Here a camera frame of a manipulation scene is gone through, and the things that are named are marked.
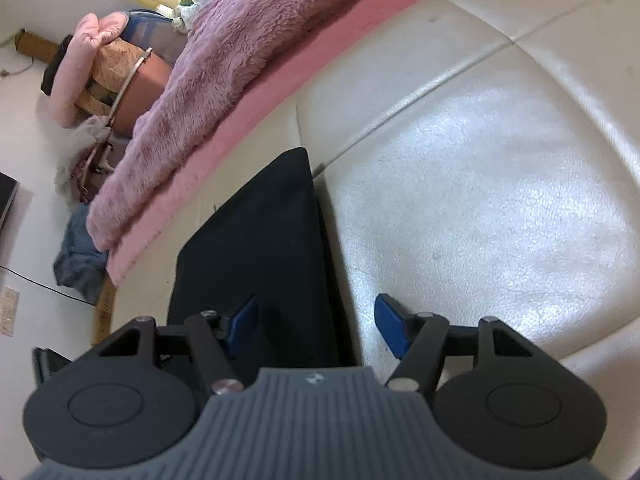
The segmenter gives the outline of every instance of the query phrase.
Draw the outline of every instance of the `floor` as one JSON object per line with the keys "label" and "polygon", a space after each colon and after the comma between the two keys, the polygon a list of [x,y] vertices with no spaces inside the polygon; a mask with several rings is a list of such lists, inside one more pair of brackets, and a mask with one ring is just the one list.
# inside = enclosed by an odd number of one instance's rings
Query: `floor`
{"label": "floor", "polygon": [[[0,50],[0,69],[30,59],[12,46]],[[0,79],[0,171],[20,183],[0,231],[0,288],[20,293],[13,337],[0,335],[0,478],[18,480],[38,462],[22,430],[22,407],[34,389],[31,349],[52,348],[68,358],[90,344],[92,307],[57,287],[52,263],[69,216],[54,193],[58,153],[68,134],[47,116],[40,81],[44,65]]]}

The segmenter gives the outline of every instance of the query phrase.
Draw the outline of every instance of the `white wall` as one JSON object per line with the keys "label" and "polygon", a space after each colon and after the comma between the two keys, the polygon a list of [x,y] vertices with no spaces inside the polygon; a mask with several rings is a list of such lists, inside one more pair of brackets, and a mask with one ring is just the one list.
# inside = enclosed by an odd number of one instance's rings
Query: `white wall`
{"label": "white wall", "polygon": [[[0,68],[13,72],[30,60],[0,50]],[[14,205],[0,230],[0,289],[20,293],[13,337],[0,334],[0,477],[18,480],[37,465],[22,430],[22,407],[33,390],[34,346],[75,358],[90,345],[93,308],[49,290],[57,287],[52,263],[60,249],[69,210],[55,195],[58,153],[68,135],[47,116],[40,80],[44,65],[0,79],[0,171],[20,182]]]}
{"label": "white wall", "polygon": [[[87,12],[99,16],[138,7],[129,0],[0,0],[0,41],[20,28],[53,41],[73,32]],[[0,50],[0,69],[14,71],[29,59],[13,45]],[[20,292],[14,337],[0,335],[0,477],[18,480],[37,466],[22,430],[22,407],[34,388],[31,349],[52,348],[69,358],[90,344],[93,309],[57,292],[52,263],[60,248],[69,211],[54,193],[58,153],[68,135],[48,117],[40,81],[44,65],[0,79],[0,171],[20,182],[18,195],[0,231],[0,288]]]}
{"label": "white wall", "polygon": [[20,28],[59,43],[88,12],[139,8],[132,0],[0,0],[0,41]]}
{"label": "white wall", "polygon": [[20,292],[14,336],[0,334],[0,477],[18,480],[38,465],[22,430],[22,407],[34,389],[31,349],[75,359],[89,348],[93,309],[0,269],[0,288]]}

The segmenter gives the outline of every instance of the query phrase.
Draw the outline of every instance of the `power strip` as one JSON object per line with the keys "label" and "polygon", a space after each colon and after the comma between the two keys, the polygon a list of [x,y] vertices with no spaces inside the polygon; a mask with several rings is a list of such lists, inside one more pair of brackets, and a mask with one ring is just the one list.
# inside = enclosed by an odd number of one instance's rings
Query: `power strip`
{"label": "power strip", "polygon": [[15,311],[18,307],[20,293],[9,287],[4,287],[0,293],[0,334],[9,337],[14,335]]}

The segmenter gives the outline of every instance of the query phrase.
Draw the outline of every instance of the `brown bag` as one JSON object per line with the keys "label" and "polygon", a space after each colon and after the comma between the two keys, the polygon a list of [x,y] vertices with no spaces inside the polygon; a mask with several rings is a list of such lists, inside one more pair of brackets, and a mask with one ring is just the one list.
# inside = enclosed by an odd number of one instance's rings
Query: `brown bag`
{"label": "brown bag", "polygon": [[160,97],[171,66],[151,52],[117,40],[98,51],[76,104],[95,115],[107,115],[112,131],[80,157],[70,176],[80,202],[91,202],[124,156],[133,126]]}

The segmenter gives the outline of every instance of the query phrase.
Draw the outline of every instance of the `metal screw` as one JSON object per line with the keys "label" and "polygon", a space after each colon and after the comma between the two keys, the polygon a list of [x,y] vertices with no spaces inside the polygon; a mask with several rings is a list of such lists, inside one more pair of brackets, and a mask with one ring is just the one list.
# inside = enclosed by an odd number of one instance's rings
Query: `metal screw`
{"label": "metal screw", "polygon": [[216,395],[233,394],[244,390],[244,384],[238,379],[220,379],[211,385],[211,391]]}
{"label": "metal screw", "polygon": [[396,377],[391,379],[386,387],[394,392],[417,392],[420,389],[420,383],[411,377]]}

